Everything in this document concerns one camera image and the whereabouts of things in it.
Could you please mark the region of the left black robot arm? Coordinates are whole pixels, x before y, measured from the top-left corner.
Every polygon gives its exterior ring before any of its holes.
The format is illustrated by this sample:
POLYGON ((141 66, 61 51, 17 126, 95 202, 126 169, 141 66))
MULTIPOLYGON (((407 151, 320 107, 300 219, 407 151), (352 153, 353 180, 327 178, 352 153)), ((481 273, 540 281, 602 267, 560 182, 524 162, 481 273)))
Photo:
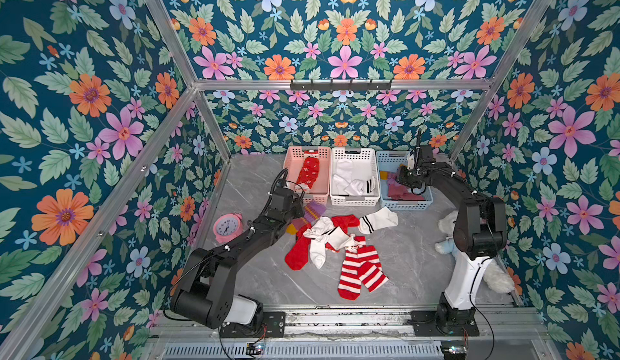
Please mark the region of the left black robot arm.
POLYGON ((235 293, 237 273, 278 242, 294 219, 304 216, 304 196, 279 183, 271 188, 260 215, 241 235, 214 249, 194 250, 174 284, 171 311, 210 329, 223 324, 260 326, 263 305, 235 293))

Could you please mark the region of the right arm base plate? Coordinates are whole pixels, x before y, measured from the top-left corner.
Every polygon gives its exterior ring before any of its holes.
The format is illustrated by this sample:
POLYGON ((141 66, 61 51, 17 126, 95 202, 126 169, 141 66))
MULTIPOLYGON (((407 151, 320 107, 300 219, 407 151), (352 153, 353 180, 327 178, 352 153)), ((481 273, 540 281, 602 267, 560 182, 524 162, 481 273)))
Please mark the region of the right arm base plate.
POLYGON ((479 337, 475 310, 411 311, 408 324, 417 337, 479 337))

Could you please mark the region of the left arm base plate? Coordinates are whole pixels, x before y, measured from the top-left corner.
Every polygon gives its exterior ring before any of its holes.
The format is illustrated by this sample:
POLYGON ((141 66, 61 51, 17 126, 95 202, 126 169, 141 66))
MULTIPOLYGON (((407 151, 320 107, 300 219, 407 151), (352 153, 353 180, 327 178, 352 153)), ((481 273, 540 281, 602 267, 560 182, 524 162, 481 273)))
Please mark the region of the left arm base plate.
POLYGON ((223 338, 283 338, 286 327, 285 312, 261 312, 250 324, 229 323, 220 330, 223 338))

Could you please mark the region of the red santa sock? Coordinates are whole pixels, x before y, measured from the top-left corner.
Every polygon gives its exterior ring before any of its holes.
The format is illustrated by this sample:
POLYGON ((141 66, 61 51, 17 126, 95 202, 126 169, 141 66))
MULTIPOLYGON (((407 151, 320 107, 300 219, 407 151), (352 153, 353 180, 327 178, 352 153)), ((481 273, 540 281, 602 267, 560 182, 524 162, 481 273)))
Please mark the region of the red santa sock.
POLYGON ((320 172, 320 161, 318 154, 314 151, 304 152, 304 161, 301 166, 296 183, 304 191, 310 191, 318 179, 320 172))

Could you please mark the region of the maroon sock yellow toe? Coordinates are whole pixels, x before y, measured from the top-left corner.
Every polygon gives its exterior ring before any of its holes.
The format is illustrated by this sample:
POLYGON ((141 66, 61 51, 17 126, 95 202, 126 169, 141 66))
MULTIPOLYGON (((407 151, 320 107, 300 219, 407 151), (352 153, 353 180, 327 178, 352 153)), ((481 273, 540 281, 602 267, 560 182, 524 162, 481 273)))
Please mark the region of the maroon sock yellow toe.
POLYGON ((304 214, 294 219, 286 228, 286 233, 295 235, 307 225, 313 225, 326 212, 326 206, 316 201, 311 201, 304 206, 304 214))

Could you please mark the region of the maroon sock yellow heel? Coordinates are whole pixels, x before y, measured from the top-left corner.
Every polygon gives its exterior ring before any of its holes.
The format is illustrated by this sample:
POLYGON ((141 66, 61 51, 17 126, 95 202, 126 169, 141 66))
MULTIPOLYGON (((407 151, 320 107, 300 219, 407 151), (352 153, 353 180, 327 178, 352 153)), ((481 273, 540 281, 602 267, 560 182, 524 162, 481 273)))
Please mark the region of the maroon sock yellow heel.
POLYGON ((415 194, 405 185, 397 182, 397 173, 380 172, 381 179, 387 183, 387 196, 392 201, 425 201, 422 195, 415 194))

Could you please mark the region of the white ribbed sock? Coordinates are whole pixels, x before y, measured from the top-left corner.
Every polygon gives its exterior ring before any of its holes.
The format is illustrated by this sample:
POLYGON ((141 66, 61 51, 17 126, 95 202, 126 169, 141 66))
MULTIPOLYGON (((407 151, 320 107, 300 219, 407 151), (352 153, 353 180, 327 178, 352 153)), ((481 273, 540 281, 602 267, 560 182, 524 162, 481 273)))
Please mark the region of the white ribbed sock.
POLYGON ((313 224, 311 230, 305 232, 305 236, 311 240, 309 258, 317 269, 321 269, 326 263, 327 232, 333 227, 331 218, 321 217, 313 224))

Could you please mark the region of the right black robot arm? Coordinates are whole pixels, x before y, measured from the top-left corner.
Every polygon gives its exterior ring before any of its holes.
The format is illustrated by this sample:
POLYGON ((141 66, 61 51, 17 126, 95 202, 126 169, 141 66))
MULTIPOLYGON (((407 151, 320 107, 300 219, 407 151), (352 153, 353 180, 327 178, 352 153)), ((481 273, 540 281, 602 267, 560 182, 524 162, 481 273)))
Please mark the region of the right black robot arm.
POLYGON ((452 228, 458 253, 450 283, 434 315, 417 321, 412 314, 411 323, 418 334, 426 326, 431 332, 476 336, 476 294, 486 269, 507 242, 505 203, 479 193, 450 164, 437 161, 433 148, 421 142, 420 132, 408 164, 397 171, 397 182, 413 190, 434 187, 458 209, 452 228))

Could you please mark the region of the white sock black stripes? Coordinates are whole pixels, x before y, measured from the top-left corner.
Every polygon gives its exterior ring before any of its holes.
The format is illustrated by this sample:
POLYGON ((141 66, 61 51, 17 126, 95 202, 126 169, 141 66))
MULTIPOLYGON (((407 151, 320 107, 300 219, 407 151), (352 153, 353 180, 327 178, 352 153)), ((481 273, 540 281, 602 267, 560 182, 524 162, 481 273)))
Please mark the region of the white sock black stripes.
POLYGON ((377 182, 376 179, 370 178, 363 182, 363 193, 365 196, 375 196, 376 195, 376 187, 377 182))

